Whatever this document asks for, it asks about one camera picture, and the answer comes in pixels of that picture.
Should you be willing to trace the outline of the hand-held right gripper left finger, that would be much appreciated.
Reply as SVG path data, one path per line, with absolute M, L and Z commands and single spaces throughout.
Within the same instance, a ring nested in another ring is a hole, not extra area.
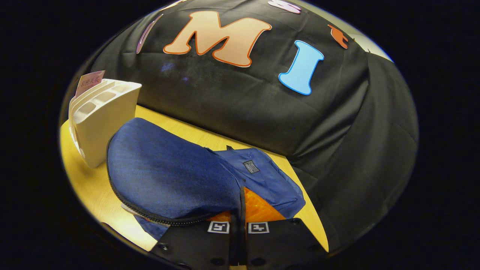
M 230 222 L 206 218 L 169 222 L 150 253 L 180 270 L 228 270 L 240 265 L 240 213 Z

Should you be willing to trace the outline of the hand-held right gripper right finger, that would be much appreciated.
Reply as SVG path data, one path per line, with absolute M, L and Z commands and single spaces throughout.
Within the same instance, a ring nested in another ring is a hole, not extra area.
M 253 191 L 243 191 L 247 270 L 302 270 L 327 256 L 301 218 L 286 219 Z

